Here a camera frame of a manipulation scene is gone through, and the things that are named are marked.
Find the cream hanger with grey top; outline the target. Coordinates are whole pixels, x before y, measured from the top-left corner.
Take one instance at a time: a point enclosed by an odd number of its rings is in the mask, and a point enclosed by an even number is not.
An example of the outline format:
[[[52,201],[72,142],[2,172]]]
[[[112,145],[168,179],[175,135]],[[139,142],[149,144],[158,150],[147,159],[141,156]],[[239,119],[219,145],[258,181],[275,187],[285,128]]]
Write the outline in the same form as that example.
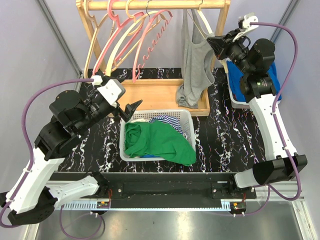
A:
[[[212,5],[217,3],[220,3],[220,7],[217,7],[217,9],[219,9],[219,15],[218,15],[215,31],[213,31],[202,9],[204,8],[205,4],[210,4],[209,9],[213,9]],[[230,0],[199,0],[198,1],[198,7],[196,8],[196,13],[204,25],[205,30],[203,32],[206,32],[208,35],[209,34],[214,34],[215,36],[223,35],[230,4],[231,4]]]

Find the grey tank top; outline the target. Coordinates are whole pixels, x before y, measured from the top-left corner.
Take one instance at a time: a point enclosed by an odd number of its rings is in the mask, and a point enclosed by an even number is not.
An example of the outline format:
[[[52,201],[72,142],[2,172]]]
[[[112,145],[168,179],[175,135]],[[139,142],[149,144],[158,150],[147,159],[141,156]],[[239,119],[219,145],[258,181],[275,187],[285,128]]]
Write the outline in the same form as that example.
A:
[[[178,87],[175,97],[180,107],[197,109],[204,90],[215,82],[211,70],[214,51],[207,41],[214,36],[212,30],[208,29],[207,32],[203,30],[195,9],[183,10],[181,29],[183,84]]]

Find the green tank top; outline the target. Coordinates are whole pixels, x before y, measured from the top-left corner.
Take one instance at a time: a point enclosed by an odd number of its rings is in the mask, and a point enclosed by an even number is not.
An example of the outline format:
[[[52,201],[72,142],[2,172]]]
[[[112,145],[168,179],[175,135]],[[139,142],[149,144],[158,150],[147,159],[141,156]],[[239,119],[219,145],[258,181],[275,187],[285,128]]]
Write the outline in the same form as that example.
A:
[[[153,155],[184,166],[196,162],[191,144],[167,123],[128,122],[124,130],[124,153],[130,158]]]

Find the blue white striped tank top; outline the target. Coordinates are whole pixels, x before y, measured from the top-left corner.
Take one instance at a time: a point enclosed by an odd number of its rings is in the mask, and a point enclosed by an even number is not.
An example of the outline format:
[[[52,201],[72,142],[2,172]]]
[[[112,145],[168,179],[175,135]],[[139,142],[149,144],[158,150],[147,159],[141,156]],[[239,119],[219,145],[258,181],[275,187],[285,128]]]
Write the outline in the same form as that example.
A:
[[[188,135],[183,132],[182,126],[177,117],[169,115],[158,115],[148,120],[149,123],[154,123],[155,121],[159,121],[164,124],[169,124],[173,129],[175,129],[177,132],[183,135],[185,139],[188,138]]]

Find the wooden hanger with blue top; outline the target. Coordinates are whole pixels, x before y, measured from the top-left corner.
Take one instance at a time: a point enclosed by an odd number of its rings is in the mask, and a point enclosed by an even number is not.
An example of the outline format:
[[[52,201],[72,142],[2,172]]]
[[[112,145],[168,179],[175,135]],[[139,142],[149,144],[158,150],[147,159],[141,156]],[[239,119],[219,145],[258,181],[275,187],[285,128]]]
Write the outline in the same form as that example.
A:
[[[128,17],[133,17],[133,14],[129,13],[130,3],[130,0],[125,3],[125,12]],[[161,31],[152,41],[151,47],[147,49],[147,55],[144,55],[142,58],[143,61],[146,61],[149,59],[151,52],[154,50],[155,45],[159,41],[159,38],[166,30],[167,25],[170,23],[173,17],[172,13],[169,11],[169,18],[166,18],[164,12],[164,10],[143,12],[144,15],[140,19],[136,18],[135,21],[129,23],[131,24],[131,26],[128,27],[126,32],[118,40],[109,56],[106,68],[103,71],[106,76],[110,77],[111,73],[114,72],[135,49],[137,49],[137,52],[133,61],[133,68],[140,69],[145,66],[144,64],[137,64],[141,46],[143,44],[143,41],[145,40],[146,35],[161,21],[164,21],[164,25],[161,27]]]

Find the pink hanger with striped top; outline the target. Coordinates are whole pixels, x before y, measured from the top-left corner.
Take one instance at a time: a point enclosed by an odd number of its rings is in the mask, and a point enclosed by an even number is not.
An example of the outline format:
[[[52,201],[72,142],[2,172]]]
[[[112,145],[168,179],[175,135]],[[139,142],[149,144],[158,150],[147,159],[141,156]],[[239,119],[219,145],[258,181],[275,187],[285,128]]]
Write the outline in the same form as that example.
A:
[[[142,11],[138,11],[135,14],[133,14],[133,17],[128,16],[127,19],[123,22],[120,21],[119,19],[119,15],[115,14],[112,10],[112,6],[113,3],[117,2],[116,0],[109,0],[107,3],[107,15],[108,17],[112,20],[113,23],[116,24],[116,30],[115,32],[113,32],[110,36],[110,38],[107,40],[105,46],[102,49],[102,52],[100,53],[99,57],[97,58],[97,61],[93,67],[92,70],[92,75],[96,75],[97,72],[100,69],[100,66],[104,60],[104,57],[109,49],[109,47],[111,46],[111,44],[113,43],[113,41],[116,39],[117,35],[122,31],[122,29],[128,25],[129,23],[131,23],[132,21],[135,21],[137,18],[140,19],[144,13]]]

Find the light wooden hanger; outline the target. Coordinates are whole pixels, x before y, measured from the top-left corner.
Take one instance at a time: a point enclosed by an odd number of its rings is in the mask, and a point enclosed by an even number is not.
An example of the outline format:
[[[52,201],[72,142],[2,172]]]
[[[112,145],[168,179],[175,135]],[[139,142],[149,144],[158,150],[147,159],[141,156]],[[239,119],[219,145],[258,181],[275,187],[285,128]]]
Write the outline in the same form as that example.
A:
[[[102,27],[102,25],[104,24],[104,22],[108,19],[109,15],[108,13],[106,13],[101,21],[98,23],[97,22],[97,19],[94,15],[90,15],[90,12],[89,12],[89,3],[91,1],[90,0],[84,0],[84,14],[85,14],[85,17],[92,23],[94,23],[94,26],[95,26],[95,29],[94,29],[94,32],[93,34],[90,35],[90,46],[89,46],[89,50],[88,50],[88,53],[87,53],[87,58],[86,58],[86,61],[85,61],[85,66],[84,66],[84,77],[85,78],[88,78],[88,70],[89,70],[89,65],[90,65],[90,62],[91,62],[91,58],[92,58],[92,55],[93,55],[93,52],[94,52],[94,48],[95,48],[95,45],[96,43],[98,42],[98,33]]]

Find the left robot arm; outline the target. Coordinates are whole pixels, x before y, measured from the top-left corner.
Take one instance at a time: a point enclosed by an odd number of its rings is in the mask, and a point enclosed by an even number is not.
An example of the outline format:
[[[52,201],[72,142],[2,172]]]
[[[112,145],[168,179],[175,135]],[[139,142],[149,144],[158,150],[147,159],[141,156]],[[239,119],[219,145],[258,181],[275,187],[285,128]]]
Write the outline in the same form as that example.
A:
[[[0,194],[0,206],[10,209],[9,228],[40,223],[55,209],[82,197],[107,196],[109,182],[98,171],[61,188],[46,184],[92,126],[109,114],[128,122],[142,102],[127,104],[122,110],[117,101],[110,104],[101,93],[85,103],[75,90],[61,92],[49,106],[53,116],[39,132],[18,182]]]

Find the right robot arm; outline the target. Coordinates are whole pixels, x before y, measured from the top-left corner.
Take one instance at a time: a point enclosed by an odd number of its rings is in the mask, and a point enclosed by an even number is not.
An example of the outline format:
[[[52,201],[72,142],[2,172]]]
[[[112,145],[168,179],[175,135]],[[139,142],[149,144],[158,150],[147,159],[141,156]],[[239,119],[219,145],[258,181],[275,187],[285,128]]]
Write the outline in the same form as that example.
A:
[[[252,110],[262,135],[265,161],[237,173],[227,185],[228,195],[239,198],[245,188],[288,181],[297,177],[308,163],[299,155],[284,127],[276,99],[276,88],[268,74],[275,60],[275,45],[265,38],[251,48],[244,46],[247,36],[238,29],[224,36],[208,37],[207,42],[218,60],[230,59],[242,72],[240,90]]]

